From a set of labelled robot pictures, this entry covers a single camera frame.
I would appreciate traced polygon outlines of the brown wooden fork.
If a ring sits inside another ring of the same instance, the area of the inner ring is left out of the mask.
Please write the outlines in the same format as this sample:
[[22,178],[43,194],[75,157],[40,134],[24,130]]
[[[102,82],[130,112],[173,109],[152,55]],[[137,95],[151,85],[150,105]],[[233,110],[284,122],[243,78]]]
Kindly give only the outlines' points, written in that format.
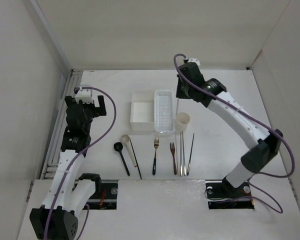
[[175,175],[178,174],[178,171],[177,171],[177,164],[176,164],[176,159],[175,159],[175,152],[176,152],[176,149],[175,149],[175,144],[173,142],[171,142],[169,144],[169,148],[170,148],[170,152],[172,154],[172,160],[173,160],[173,172]]

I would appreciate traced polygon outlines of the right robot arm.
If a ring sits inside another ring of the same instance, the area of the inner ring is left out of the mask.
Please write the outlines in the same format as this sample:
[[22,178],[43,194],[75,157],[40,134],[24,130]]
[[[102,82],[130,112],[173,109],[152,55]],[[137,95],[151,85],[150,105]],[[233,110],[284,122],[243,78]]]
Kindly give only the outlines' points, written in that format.
[[222,180],[206,183],[207,197],[213,201],[237,199],[244,196],[248,181],[278,154],[283,134],[256,122],[234,100],[217,79],[205,80],[195,62],[184,61],[176,68],[179,99],[192,99],[222,118],[244,141],[248,152]]

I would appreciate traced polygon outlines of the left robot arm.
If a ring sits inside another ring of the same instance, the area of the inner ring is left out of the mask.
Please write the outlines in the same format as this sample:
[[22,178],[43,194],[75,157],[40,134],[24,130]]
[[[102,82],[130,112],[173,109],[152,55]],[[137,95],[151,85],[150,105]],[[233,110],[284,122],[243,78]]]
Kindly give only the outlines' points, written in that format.
[[78,217],[89,198],[101,195],[98,174],[85,173],[76,178],[91,143],[94,118],[106,116],[104,97],[66,96],[66,128],[59,163],[50,189],[39,208],[30,212],[30,222],[39,240],[73,240],[78,232]]

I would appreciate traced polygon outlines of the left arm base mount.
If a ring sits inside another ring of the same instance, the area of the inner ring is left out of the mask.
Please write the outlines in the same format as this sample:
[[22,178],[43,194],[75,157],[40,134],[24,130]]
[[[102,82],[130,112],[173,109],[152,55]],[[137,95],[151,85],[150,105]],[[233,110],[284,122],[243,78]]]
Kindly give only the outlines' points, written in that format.
[[102,180],[100,189],[88,199],[90,210],[116,210],[118,180]]

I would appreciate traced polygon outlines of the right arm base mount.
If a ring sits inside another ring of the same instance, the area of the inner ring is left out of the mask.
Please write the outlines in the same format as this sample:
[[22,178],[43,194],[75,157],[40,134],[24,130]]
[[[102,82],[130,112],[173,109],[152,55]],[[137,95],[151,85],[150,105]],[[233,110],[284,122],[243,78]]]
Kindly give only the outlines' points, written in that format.
[[210,210],[255,209],[247,181],[233,188],[222,180],[206,180],[204,194]]

